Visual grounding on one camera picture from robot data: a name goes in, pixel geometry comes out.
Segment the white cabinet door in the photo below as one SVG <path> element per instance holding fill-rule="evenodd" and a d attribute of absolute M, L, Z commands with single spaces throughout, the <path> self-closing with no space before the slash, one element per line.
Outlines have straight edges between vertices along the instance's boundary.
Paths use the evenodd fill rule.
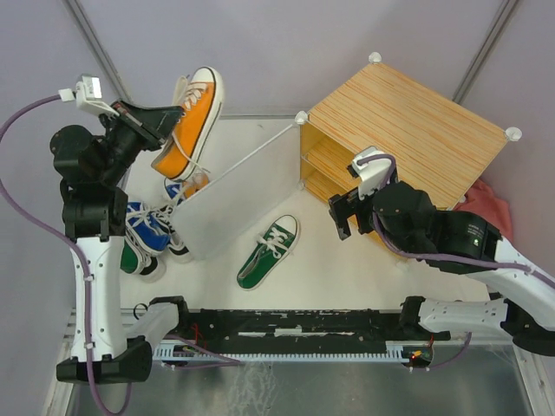
<path fill-rule="evenodd" d="M 219 254 L 300 181 L 300 132 L 293 125 L 210 182 L 173 212 L 173 227 L 195 260 Z"/>

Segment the wooden shoe cabinet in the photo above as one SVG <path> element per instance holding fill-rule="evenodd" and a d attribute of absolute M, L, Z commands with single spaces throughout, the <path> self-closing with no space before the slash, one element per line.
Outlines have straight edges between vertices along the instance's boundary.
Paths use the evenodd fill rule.
<path fill-rule="evenodd" d="M 308 112 L 300 125 L 300 177 L 326 200 L 359 184 L 350 161 L 374 146 L 395 156 L 402 180 L 441 209 L 455 207 L 509 141 L 502 129 L 382 62 L 369 63 Z"/>

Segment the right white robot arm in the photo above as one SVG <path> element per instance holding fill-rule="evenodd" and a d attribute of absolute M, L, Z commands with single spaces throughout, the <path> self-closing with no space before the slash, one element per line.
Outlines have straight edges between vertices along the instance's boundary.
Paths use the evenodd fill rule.
<path fill-rule="evenodd" d="M 397 321 L 409 339 L 440 332 L 509 335 L 530 353 L 554 355 L 554 279 L 526 260 L 484 218 L 437 209 L 429 196 L 405 182 L 362 197 L 357 189 L 329 200 L 341 239 L 355 217 L 362 234 L 375 232 L 395 254 L 462 275 L 499 292 L 484 302 L 441 302 L 407 298 Z"/>

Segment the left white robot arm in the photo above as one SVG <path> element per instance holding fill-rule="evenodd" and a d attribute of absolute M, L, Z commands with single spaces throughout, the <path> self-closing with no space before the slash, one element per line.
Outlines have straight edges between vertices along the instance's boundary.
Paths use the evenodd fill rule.
<path fill-rule="evenodd" d="M 143 382 L 165 336 L 181 338 L 191 330 L 182 296 L 154 298 L 146 314 L 125 328 L 119 277 L 127 209 L 119 183 L 140 152 L 165 144 L 182 114 L 179 106 L 146 108 L 116 101 L 99 116 L 103 135 L 70 125 L 50 141 L 53 166 L 62 177 L 62 221 L 76 281 L 73 347 L 56 367 L 61 382 Z"/>

